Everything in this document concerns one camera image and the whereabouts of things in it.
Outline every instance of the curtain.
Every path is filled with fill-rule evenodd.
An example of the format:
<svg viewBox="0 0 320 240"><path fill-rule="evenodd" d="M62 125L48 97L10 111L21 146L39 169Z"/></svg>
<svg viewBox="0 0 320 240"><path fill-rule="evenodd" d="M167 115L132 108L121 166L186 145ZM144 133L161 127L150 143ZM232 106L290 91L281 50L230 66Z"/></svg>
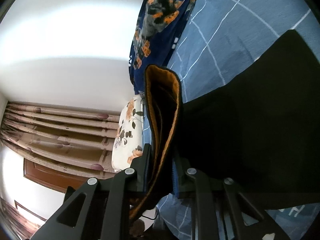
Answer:
<svg viewBox="0 0 320 240"><path fill-rule="evenodd" d="M0 139L22 157L83 177L114 176L119 116L8 103Z"/></svg>
<svg viewBox="0 0 320 240"><path fill-rule="evenodd" d="M38 231L40 225L35 224L19 213L17 209L0 198L2 210L7 224L15 231L22 239L30 239L31 236Z"/></svg>

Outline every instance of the white ceiling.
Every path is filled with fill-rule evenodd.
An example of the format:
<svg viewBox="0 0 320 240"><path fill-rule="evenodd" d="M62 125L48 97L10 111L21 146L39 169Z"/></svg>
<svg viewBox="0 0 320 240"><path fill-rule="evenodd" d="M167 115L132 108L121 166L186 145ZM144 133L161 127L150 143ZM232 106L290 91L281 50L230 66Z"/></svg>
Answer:
<svg viewBox="0 0 320 240"><path fill-rule="evenodd" d="M142 0L16 0L0 24L9 100L120 111Z"/></svg>

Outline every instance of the screw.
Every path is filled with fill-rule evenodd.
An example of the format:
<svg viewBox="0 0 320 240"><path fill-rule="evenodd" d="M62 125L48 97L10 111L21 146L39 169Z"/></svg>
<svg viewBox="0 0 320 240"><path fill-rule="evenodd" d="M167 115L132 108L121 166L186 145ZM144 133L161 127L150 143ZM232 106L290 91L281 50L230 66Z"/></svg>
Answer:
<svg viewBox="0 0 320 240"><path fill-rule="evenodd" d="M89 185L94 185L94 184L96 184L97 183L97 179L96 178L90 178L90 179L88 179L88 184Z"/></svg>
<svg viewBox="0 0 320 240"><path fill-rule="evenodd" d="M124 171L124 173L127 174L127 175L134 174L134 169L133 169L133 168L127 168L127 169Z"/></svg>
<svg viewBox="0 0 320 240"><path fill-rule="evenodd" d="M224 183L227 184L227 185L232 185L233 182L234 182L234 181L233 181L233 179L231 179L231 178L225 178L225 179L224 179Z"/></svg>
<svg viewBox="0 0 320 240"><path fill-rule="evenodd" d="M187 173L190 175L194 175L197 173L197 170L195 168L189 168L187 169Z"/></svg>

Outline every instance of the wooden door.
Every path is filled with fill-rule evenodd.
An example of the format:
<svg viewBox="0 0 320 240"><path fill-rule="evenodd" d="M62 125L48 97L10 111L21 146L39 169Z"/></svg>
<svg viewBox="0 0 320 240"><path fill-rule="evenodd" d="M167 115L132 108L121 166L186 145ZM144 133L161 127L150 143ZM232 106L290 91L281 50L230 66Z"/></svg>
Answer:
<svg viewBox="0 0 320 240"><path fill-rule="evenodd" d="M65 193L68 186L78 189L88 178L56 171L24 159L24 177L45 187Z"/></svg>

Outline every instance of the black mount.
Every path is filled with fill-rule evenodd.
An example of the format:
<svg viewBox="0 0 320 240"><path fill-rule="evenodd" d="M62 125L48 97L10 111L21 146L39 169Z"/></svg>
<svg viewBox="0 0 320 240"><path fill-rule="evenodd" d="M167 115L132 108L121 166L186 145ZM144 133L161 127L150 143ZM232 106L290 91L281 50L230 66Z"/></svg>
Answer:
<svg viewBox="0 0 320 240"><path fill-rule="evenodd" d="M62 206L31 237L31 240L127 240L129 239L129 199L148 191L151 147L146 144L141 157L113 178L88 179L78 190L68 188ZM193 240L219 240L216 208L221 213L221 196L228 204L237 240L290 240L278 224L252 202L232 179L209 178L191 168L188 160L174 155L179 197L193 196ZM259 221L246 226L240 203Z"/></svg>

